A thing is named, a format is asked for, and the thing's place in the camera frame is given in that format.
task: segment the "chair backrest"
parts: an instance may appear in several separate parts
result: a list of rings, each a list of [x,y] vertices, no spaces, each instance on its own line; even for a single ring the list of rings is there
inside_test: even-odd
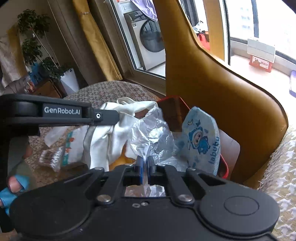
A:
[[[231,180],[256,187],[287,130],[283,107],[201,46],[178,0],[153,2],[165,44],[167,95],[179,95],[216,119],[241,147]]]

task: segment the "purple towel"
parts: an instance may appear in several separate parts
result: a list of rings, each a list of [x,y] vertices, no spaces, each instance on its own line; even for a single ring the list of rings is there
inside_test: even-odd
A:
[[[131,0],[143,14],[153,21],[157,21],[157,15],[152,0]]]

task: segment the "wall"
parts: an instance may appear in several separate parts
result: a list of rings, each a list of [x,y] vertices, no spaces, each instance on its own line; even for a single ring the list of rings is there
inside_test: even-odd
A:
[[[76,63],[64,42],[60,30],[54,20],[47,0],[9,0],[0,8],[0,37],[5,35],[6,31],[15,23],[17,23],[17,16],[26,9],[34,9],[37,14],[47,14],[50,17],[50,29],[47,34],[49,43],[54,50],[60,64],[69,64],[74,68],[78,79],[79,86],[85,87],[86,82],[79,72]],[[48,48],[46,41],[43,39],[42,43],[52,55],[52,51]]]

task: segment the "metal screw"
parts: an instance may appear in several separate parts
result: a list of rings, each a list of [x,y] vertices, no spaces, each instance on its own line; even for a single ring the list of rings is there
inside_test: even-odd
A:
[[[105,195],[105,194],[103,194],[103,195],[99,195],[99,196],[97,196],[97,198],[96,198],[99,202],[110,202],[111,201],[111,197],[109,196],[109,195]]]
[[[178,196],[178,199],[182,202],[191,202],[193,200],[193,197],[188,194],[182,194]]]
[[[141,202],[141,205],[142,205],[142,206],[148,206],[149,203],[148,203],[148,202]]]
[[[141,207],[141,205],[140,205],[139,203],[134,203],[134,204],[132,205],[132,207],[139,208],[139,207]]]

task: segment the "round glass door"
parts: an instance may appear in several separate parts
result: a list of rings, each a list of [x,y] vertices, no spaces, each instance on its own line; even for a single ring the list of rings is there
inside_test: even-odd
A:
[[[145,22],[140,31],[140,39],[143,46],[150,52],[156,53],[165,48],[158,22],[152,20]]]

